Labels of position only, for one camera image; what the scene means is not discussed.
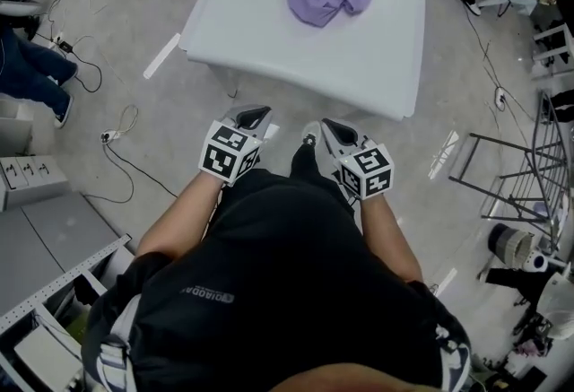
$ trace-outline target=white table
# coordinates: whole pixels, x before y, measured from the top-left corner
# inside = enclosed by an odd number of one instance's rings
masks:
[[[373,0],[308,26],[287,0],[197,0],[179,46],[212,67],[227,93],[228,68],[277,78],[400,120],[414,113],[425,0]]]

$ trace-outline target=metal rack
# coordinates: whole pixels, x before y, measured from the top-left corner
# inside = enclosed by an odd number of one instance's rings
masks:
[[[30,296],[26,301],[13,308],[11,311],[7,312],[0,318],[0,335],[5,332],[8,328],[14,325],[18,320],[28,316],[32,311],[36,310],[43,318],[47,318],[55,327],[59,327],[57,321],[52,318],[51,314],[44,308],[43,303],[50,296],[54,295],[59,290],[63,289],[71,281],[73,281],[80,274],[83,274],[94,287],[93,283],[98,282],[98,280],[90,272],[90,269],[96,266],[101,260],[108,257],[120,247],[123,247],[132,238],[129,235],[124,235],[118,240],[115,240],[107,247],[100,250],[98,253],[92,255],[78,266],[74,267],[65,274],[60,275],[56,280],[46,285],[44,288],[39,290]],[[98,294],[102,294],[105,290],[101,285],[95,285],[94,290]],[[57,336],[57,332],[50,330],[50,332]],[[67,338],[61,339],[61,342],[70,342]],[[34,392],[26,380],[20,375],[18,371],[12,366],[12,364],[0,353],[0,368],[2,368],[8,376],[14,381],[16,386],[18,386],[23,392]]]
[[[541,92],[530,148],[485,135],[471,133],[469,136],[475,140],[463,169],[458,177],[449,178],[513,207],[513,212],[507,215],[492,215],[490,211],[481,216],[491,220],[531,224],[548,238],[549,252],[552,253],[558,247],[559,232],[556,219],[561,201],[563,198],[569,199],[570,195],[570,164],[550,97]],[[464,180],[481,141],[492,142],[523,153],[517,171],[497,176],[500,186],[496,192],[477,187]],[[539,208],[541,204],[536,208],[535,203],[542,203],[544,209]]]

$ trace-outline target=electrical outlet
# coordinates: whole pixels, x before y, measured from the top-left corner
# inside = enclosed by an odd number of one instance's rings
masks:
[[[112,140],[116,140],[117,138],[121,137],[122,134],[121,132],[115,131],[115,130],[107,130],[105,132],[102,132],[100,134],[100,141],[103,144],[108,144],[109,142],[111,142]]]
[[[52,49],[55,45],[59,45],[60,41],[62,41],[62,39],[64,39],[64,33],[62,31],[60,31],[55,37],[53,41],[50,41],[50,44],[48,44],[48,49]]]

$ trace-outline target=concrete floor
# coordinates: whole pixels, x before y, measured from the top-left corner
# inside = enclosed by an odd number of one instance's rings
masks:
[[[52,0],[39,1],[49,4]],[[63,30],[69,42],[82,35],[93,36],[83,39],[76,50],[83,59],[100,65],[104,77],[95,94],[86,93],[79,83],[70,83],[76,102],[61,131],[54,131],[50,113],[37,107],[32,150],[55,154],[76,189],[115,199],[129,195],[126,176],[105,159],[99,134],[115,128],[121,110],[130,103],[140,109],[137,125],[113,143],[113,148],[176,193],[197,173],[199,152],[212,120],[234,103],[273,107],[274,122],[281,130],[264,153],[263,165],[282,174],[288,172],[305,123],[355,111],[287,83],[247,74],[241,76],[238,97],[232,100],[206,66],[188,62],[178,48],[150,80],[144,79],[146,66],[182,31],[195,1],[62,0],[54,11],[55,34]],[[512,9],[497,18],[496,8],[485,10],[473,22],[483,44],[490,43],[489,54],[500,81],[534,115],[535,92],[541,84],[533,83],[529,74],[534,47],[531,22]],[[46,22],[40,33],[49,34]],[[80,67],[80,76],[90,87],[98,79],[94,70]],[[482,195],[448,181],[448,174],[463,157],[457,158],[469,132],[499,135],[489,109],[493,91],[464,7],[458,0],[427,0],[421,84],[413,117],[401,123],[368,117],[359,123],[375,140],[385,143],[393,156],[395,187],[387,198],[421,260],[427,282],[440,282],[451,268],[457,269],[443,300],[465,324],[474,349],[496,358],[508,350],[509,328],[522,309],[511,307],[515,292],[475,281],[490,255],[485,240],[492,223],[479,217]],[[530,119],[510,105],[529,138],[533,129]],[[501,137],[521,143],[512,116],[508,112],[497,115]],[[458,136],[455,142],[453,135]],[[436,171],[437,159],[449,141],[454,151],[447,158],[443,155],[444,166]],[[319,154],[319,162],[327,173],[324,152]],[[485,146],[470,175],[488,187],[502,166],[511,168],[511,156]],[[139,240],[172,198],[146,177],[128,170],[135,181],[131,202],[92,202],[118,231]]]

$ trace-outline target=power cord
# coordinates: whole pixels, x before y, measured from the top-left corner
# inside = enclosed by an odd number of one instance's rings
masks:
[[[494,65],[492,64],[491,58],[488,54],[488,49],[484,48],[483,42],[481,40],[481,37],[478,33],[478,30],[476,29],[476,27],[473,24],[473,21],[470,18],[469,15],[469,10],[466,7],[466,5],[464,3],[462,3],[463,8],[465,9],[465,15],[466,15],[466,19],[468,20],[468,23],[470,24],[471,28],[473,29],[474,35],[476,36],[476,39],[478,40],[478,45],[481,48],[481,51],[483,52],[483,59],[486,60],[488,62],[488,65],[491,68],[491,72],[488,70],[488,68],[486,68],[485,65],[483,65],[483,69],[484,71],[487,73],[487,75],[489,76],[489,78],[492,81],[492,84],[494,85],[494,105],[496,106],[496,108],[499,111],[505,111],[507,106],[509,109],[510,114],[512,115],[512,118],[514,119],[515,124],[518,127],[518,131],[520,132],[520,134],[522,135],[522,138],[525,141],[525,144],[528,145],[528,141],[526,140],[526,137],[524,135],[524,133],[522,132],[522,128],[520,127],[520,125],[518,124],[517,118],[514,114],[514,112],[512,111],[512,108],[510,107],[510,105],[508,104],[508,101],[506,100],[506,97],[504,95],[504,93],[502,93],[503,91],[506,92],[509,97],[516,102],[516,104],[520,107],[520,109],[522,110],[522,112],[527,115],[531,121],[535,122],[535,119],[525,110],[525,108],[522,106],[522,104],[517,100],[517,98],[512,95],[512,93],[506,89],[504,86],[502,86],[499,77],[496,74],[496,69],[494,68]],[[496,123],[496,127],[499,129],[499,133],[500,133],[500,127],[499,127],[499,123],[498,123],[498,119],[496,119],[496,116],[493,113],[493,116],[495,118],[495,123]]]
[[[54,41],[53,41],[53,38],[54,38],[54,22],[55,22],[55,21],[52,19],[52,11],[54,11],[54,8],[55,8],[56,6],[58,6],[61,1],[62,1],[62,0],[54,0],[54,1],[52,2],[52,4],[50,5],[50,7],[49,7],[49,9],[48,9],[48,12],[47,12],[48,22],[50,22],[50,41],[52,41],[52,42],[54,42]]]
[[[129,124],[129,126],[127,126],[126,128],[122,128],[122,123],[124,121],[124,117],[127,113],[128,110],[132,109],[134,111],[134,117],[132,118],[132,122]],[[135,183],[134,183],[134,179],[132,179],[131,175],[127,172],[127,170],[125,170],[123,167],[121,167],[116,161],[113,161],[111,159],[111,157],[109,156],[107,150],[110,150],[119,160],[121,160],[122,162],[125,162],[126,164],[129,164],[131,167],[133,167],[134,169],[136,169],[138,172],[144,174],[148,179],[154,181],[155,183],[157,183],[160,187],[162,187],[167,193],[169,193],[170,195],[172,195],[173,197],[178,197],[177,195],[175,195],[172,191],[170,191],[169,189],[167,189],[165,187],[165,185],[163,183],[161,183],[158,179],[155,179],[154,177],[152,177],[149,173],[147,173],[145,170],[140,169],[139,167],[137,167],[135,164],[133,164],[131,161],[123,158],[122,156],[120,156],[119,154],[117,154],[112,147],[110,146],[110,144],[113,142],[113,140],[118,139],[120,136],[127,134],[132,128],[134,128],[135,123],[137,121],[137,116],[139,114],[139,109],[136,107],[136,105],[131,104],[131,105],[127,105],[123,110],[122,113],[119,117],[119,123],[117,124],[117,128],[114,130],[105,130],[104,132],[101,133],[101,142],[103,143],[102,145],[102,149],[104,154],[106,155],[106,158],[108,158],[108,160],[114,164],[117,168],[119,168],[122,172],[124,172],[127,176],[127,178],[129,179],[130,185],[131,185],[131,192],[129,197],[126,200],[121,200],[118,201],[116,199],[110,199],[108,197],[105,196],[95,196],[95,195],[84,195],[85,197],[93,197],[95,199],[102,199],[104,201],[108,201],[114,204],[127,204],[129,201],[132,200],[132,198],[134,197],[134,192],[135,192]]]
[[[92,62],[87,62],[87,61],[81,59],[81,58],[74,52],[74,47],[78,44],[78,42],[79,42],[81,39],[84,39],[84,38],[86,38],[86,37],[89,37],[90,35],[84,35],[83,37],[81,37],[80,39],[78,39],[78,40],[71,46],[71,45],[69,45],[68,43],[66,43],[65,41],[60,41],[59,44],[58,44],[53,38],[46,38],[44,35],[42,35],[42,34],[40,34],[40,33],[37,33],[37,32],[36,32],[36,34],[37,34],[39,37],[41,37],[41,38],[43,38],[43,39],[45,39],[45,40],[47,40],[47,41],[50,41],[50,42],[54,43],[54,44],[57,46],[57,48],[58,48],[58,50],[60,51],[60,54],[62,55],[63,58],[67,59],[67,55],[68,55],[68,54],[72,54],[75,58],[77,58],[77,59],[78,59],[80,62],[82,62],[83,64],[91,65],[91,66],[95,67],[95,68],[98,70],[98,74],[99,74],[99,76],[100,76],[100,79],[98,80],[98,85],[96,86],[95,89],[88,89],[88,87],[85,85],[85,83],[80,79],[80,77],[79,77],[78,75],[76,75],[74,78],[75,78],[76,80],[78,80],[78,82],[82,85],[82,87],[85,89],[85,91],[88,92],[88,93],[90,93],[90,94],[93,94],[93,93],[95,93],[95,92],[97,92],[97,91],[100,90],[100,87],[101,87],[101,84],[102,84],[102,81],[103,81],[103,75],[102,75],[102,72],[101,72],[101,68],[99,68],[96,64],[93,64]]]

